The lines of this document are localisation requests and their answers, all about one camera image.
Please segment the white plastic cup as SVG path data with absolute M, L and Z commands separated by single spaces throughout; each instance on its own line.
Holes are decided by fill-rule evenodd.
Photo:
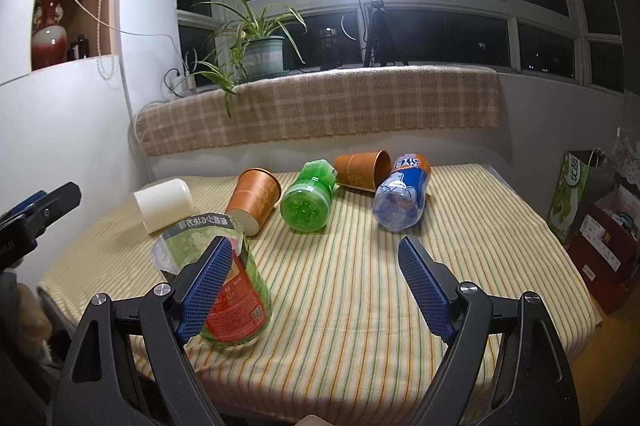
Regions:
M 163 181 L 134 193 L 147 233 L 162 230 L 189 217 L 194 202 L 189 186 L 179 178 Z

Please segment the near orange paper cup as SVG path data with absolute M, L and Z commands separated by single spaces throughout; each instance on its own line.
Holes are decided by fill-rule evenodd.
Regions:
M 259 167 L 249 168 L 238 177 L 226 214 L 248 237 L 254 237 L 264 227 L 281 194 L 281 185 L 271 172 Z

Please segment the blue soda bottle cup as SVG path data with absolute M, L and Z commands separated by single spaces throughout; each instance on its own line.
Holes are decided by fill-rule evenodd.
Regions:
M 390 232 L 404 231 L 422 218 L 431 165 L 425 157 L 406 153 L 394 162 L 390 175 L 376 189 L 372 213 Z

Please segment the small dark bottles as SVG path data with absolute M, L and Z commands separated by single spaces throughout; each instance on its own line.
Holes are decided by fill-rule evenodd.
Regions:
M 88 38 L 83 34 L 79 34 L 77 40 L 70 43 L 70 47 L 67 49 L 66 59 L 68 61 L 75 61 L 89 57 L 90 45 Z

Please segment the orange paper cup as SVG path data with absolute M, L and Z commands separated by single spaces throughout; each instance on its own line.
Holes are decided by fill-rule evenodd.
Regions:
M 378 189 L 392 169 L 385 150 L 339 155 L 332 165 L 341 186 L 370 192 Z
M 248 237 L 254 237 L 264 227 L 281 194 L 281 185 L 271 172 L 259 167 L 249 168 L 238 177 L 226 214 Z

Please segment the red cardboard box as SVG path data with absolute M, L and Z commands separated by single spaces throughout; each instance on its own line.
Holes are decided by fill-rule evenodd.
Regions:
M 592 202 L 568 255 L 601 309 L 620 309 L 639 279 L 639 198 L 617 186 Z

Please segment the far orange paper cup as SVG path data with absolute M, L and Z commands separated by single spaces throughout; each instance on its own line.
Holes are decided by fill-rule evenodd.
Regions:
M 378 189 L 392 169 L 385 150 L 339 155 L 332 165 L 341 186 L 370 192 Z

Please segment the cut green tea bottle cup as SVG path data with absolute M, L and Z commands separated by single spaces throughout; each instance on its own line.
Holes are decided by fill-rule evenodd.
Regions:
M 154 267 L 170 279 L 197 261 L 217 235 L 230 241 L 233 259 L 201 336 L 217 348 L 227 348 L 253 340 L 271 318 L 269 289 L 248 250 L 241 226 L 232 217 L 217 213 L 180 220 L 155 240 L 151 258 Z

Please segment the potted spider plant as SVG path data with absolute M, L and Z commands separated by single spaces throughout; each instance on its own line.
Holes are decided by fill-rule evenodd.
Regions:
M 307 32 L 308 26 L 292 5 L 275 2 L 256 9 L 247 0 L 234 4 L 202 1 L 197 5 L 221 9 L 229 18 L 205 38 L 209 49 L 202 54 L 197 50 L 187 52 L 183 64 L 186 71 L 222 90 L 228 116 L 232 116 L 232 100 L 241 83 L 282 73 L 287 48 L 298 59 L 303 58 L 290 27 Z

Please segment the green white carton box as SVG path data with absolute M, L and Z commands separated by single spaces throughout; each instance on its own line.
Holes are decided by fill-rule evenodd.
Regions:
M 615 171 L 615 162 L 599 148 L 565 152 L 547 216 L 562 245 L 573 240 L 589 205 L 611 191 Z

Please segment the red white ceramic vase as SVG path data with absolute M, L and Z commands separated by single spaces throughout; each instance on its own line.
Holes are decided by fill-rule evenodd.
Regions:
M 67 33 L 62 25 L 65 0 L 37 0 L 32 14 L 32 68 L 60 64 L 66 56 Z

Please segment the plaid beige sill cloth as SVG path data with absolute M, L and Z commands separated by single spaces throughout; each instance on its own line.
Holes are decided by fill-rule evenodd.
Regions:
M 487 68 L 338 69 L 149 106 L 134 130 L 149 157 L 255 143 L 421 129 L 496 128 L 499 76 Z

